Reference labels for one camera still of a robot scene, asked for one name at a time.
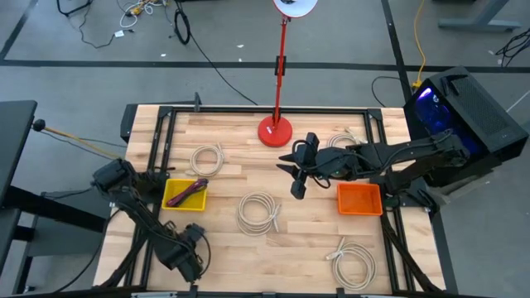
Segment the concrete floor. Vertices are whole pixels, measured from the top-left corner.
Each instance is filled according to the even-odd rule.
[[[64,9],[84,0],[63,0]],[[412,22],[419,0],[390,0],[397,35],[406,65],[418,65]],[[0,44],[11,34],[30,0],[2,0]],[[428,65],[497,66],[496,51],[518,34],[484,34],[442,31],[438,17],[476,14],[475,5],[426,1],[420,37]],[[172,18],[172,8],[168,14]],[[271,62],[277,55],[280,16],[270,1],[219,0],[185,2],[192,31],[213,61]],[[530,3],[512,0],[499,14],[504,19],[530,26],[526,16]],[[86,39],[100,44],[119,30],[121,12],[114,1],[94,1],[84,26]],[[80,41],[76,31],[82,15],[68,20],[53,1],[40,0],[22,28],[7,60],[62,61],[205,61],[191,43],[182,46],[169,39],[171,28],[163,9],[142,15],[135,33],[95,50]],[[314,12],[289,24],[287,57],[291,62],[338,62],[395,65],[381,2],[373,0],[320,1]],[[530,66],[530,50],[511,66]],[[272,70],[221,69],[225,78],[260,104],[271,104],[275,77]],[[285,105],[378,106],[370,83],[378,75],[398,76],[397,71],[287,70],[282,91]],[[409,73],[411,82],[415,73]],[[484,87],[507,108],[528,91],[530,73],[475,74]],[[195,91],[206,104],[246,104],[208,68],[115,68],[115,67],[15,67],[0,66],[0,100],[35,99],[37,118],[50,127],[109,142],[121,142],[119,123],[127,103],[150,103],[193,99]],[[387,106],[404,104],[399,83],[380,80],[376,93]],[[530,101],[522,101],[511,114],[520,123],[529,120]],[[528,184],[523,177],[528,155],[503,166],[490,183],[455,200],[442,210],[460,293],[483,296],[523,297],[530,292],[528,276]],[[106,160],[32,132],[26,143],[13,184],[40,193],[80,190]],[[35,168],[49,169],[38,175]],[[496,185],[497,193],[492,188]],[[494,227],[484,232],[484,223]],[[17,254],[23,243],[14,243],[0,280],[0,295],[9,294]],[[53,291],[79,272],[89,255],[39,257],[31,269],[29,284],[38,291]],[[69,289],[91,286],[95,264]]]

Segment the desk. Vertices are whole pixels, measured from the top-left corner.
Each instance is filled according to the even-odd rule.
[[[138,106],[126,158],[137,171],[145,171],[159,106]],[[186,213],[162,210],[161,222],[172,220],[177,227],[195,222],[206,229],[212,246],[212,263],[203,278],[197,281],[199,291],[232,292],[288,292],[335,293],[340,285],[331,274],[331,263],[324,257],[333,252],[340,238],[365,245],[378,264],[378,275],[365,293],[390,294],[387,258],[378,217],[339,216],[336,206],[336,181],[324,190],[313,181],[307,183],[306,198],[296,200],[289,193],[292,179],[276,168],[280,155],[290,153],[291,146],[265,147],[257,135],[257,126],[265,113],[178,113],[171,143],[169,167],[172,178],[190,178],[184,174],[190,168],[189,157],[201,145],[219,142],[225,154],[221,172],[210,179],[206,211]],[[291,143],[315,132],[320,147],[328,138],[352,129],[358,137],[366,139],[364,118],[353,114],[289,114],[283,116],[293,126]],[[407,124],[400,108],[383,108],[384,131],[388,143],[409,140]],[[378,142],[377,126],[372,125]],[[165,130],[161,139],[165,139]],[[159,147],[157,160],[161,159]],[[205,153],[203,163],[212,163]],[[395,166],[399,170],[405,165]],[[240,233],[235,223],[236,205],[251,191],[266,191],[282,205],[278,217],[279,233],[274,231],[252,238]],[[262,210],[248,206],[249,217],[263,215]],[[429,216],[423,209],[402,209],[402,218],[409,251],[433,283],[444,288],[441,266],[436,251]],[[123,260],[131,246],[134,223],[125,213],[120,213],[108,225],[99,259],[94,284],[105,281]],[[204,243],[198,243],[197,252],[207,258]],[[401,260],[395,252],[400,286],[404,288]],[[143,253],[138,255],[134,283],[139,281]],[[347,258],[346,271],[353,278],[364,269],[354,258]],[[154,257],[152,259],[147,289],[153,291],[188,291],[177,270],[168,271]]]

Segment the blue light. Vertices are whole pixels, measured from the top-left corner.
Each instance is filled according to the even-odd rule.
[[[427,95],[429,95],[431,93],[432,93],[431,88],[427,88],[427,89],[423,90],[422,94],[420,94],[420,97],[418,99],[423,99],[424,97],[426,97]]]

